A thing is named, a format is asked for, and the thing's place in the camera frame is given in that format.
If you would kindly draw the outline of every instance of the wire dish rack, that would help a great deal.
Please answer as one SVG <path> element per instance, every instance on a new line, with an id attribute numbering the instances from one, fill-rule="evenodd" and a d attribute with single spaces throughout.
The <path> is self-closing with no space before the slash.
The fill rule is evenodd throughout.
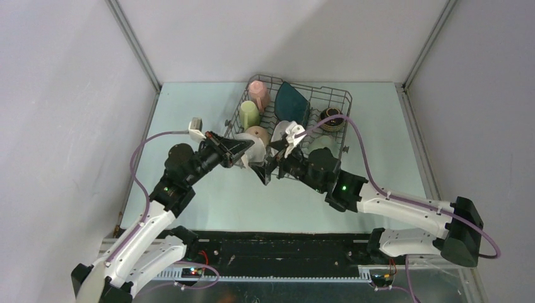
<path id="1" fill-rule="evenodd" d="M 271 97 L 271 102 L 264 109 L 264 113 L 261 116 L 260 126 L 265 128 L 269 133 L 270 137 L 273 135 L 275 126 L 280 122 L 279 119 L 275 116 L 275 97 L 279 91 L 279 87 L 283 84 L 284 80 L 274 76 L 268 76 L 265 74 L 256 74 L 249 79 L 247 86 L 245 87 L 244 93 L 236 106 L 236 110 L 232 115 L 230 120 L 225 121 L 226 131 L 224 137 L 234 139 L 235 136 L 239 133 L 243 133 L 244 128 L 239 118 L 239 108 L 243 101 L 250 100 L 248 88 L 249 84 L 255 80 L 264 82 L 267 89 L 269 90 L 269 96 Z M 309 102 L 310 102 L 310 115 L 309 121 L 305 126 L 306 129 L 311 128 L 320 121 L 320 113 L 330 107 L 335 107 L 339 109 L 344 115 L 349 116 L 351 111 L 351 103 L 353 97 L 346 90 L 339 90 L 337 88 L 331 87 L 314 87 L 309 85 L 303 85 L 299 83 L 289 82 L 298 92 L 301 93 Z M 321 128 L 316 129 L 310 136 L 306 136 L 300 143 L 303 153 L 308 156 L 309 151 L 308 147 L 316 138 L 323 135 L 330 136 L 336 142 L 336 148 L 338 151 L 337 155 L 339 159 L 342 157 L 342 152 L 348 152 L 349 147 L 344 145 L 346 141 L 346 133 L 348 129 L 348 124 L 344 125 L 344 128 L 336 132 L 324 131 Z"/>

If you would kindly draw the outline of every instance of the pink cup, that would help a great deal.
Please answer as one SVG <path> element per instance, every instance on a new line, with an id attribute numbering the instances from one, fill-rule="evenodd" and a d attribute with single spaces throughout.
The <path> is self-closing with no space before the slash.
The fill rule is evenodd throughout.
<path id="1" fill-rule="evenodd" d="M 271 102 L 269 97 L 269 91 L 264 82 L 255 80 L 249 84 L 249 97 L 256 103 L 260 112 L 264 112 L 264 109 Z"/>

